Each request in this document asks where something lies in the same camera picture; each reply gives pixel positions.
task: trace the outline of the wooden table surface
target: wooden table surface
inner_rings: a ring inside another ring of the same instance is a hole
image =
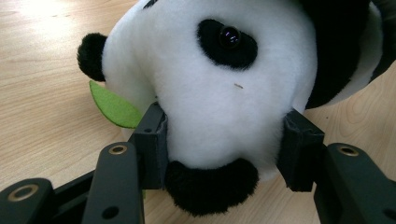
[[[87,33],[108,35],[135,1],[0,2],[0,190],[45,177],[57,188],[94,169],[98,153],[122,141],[96,108],[78,69]],[[396,67],[344,102],[305,114],[325,143],[364,149],[396,179]],[[165,191],[149,190],[147,223],[318,223],[312,193],[292,193],[278,177],[226,215],[191,217]]]

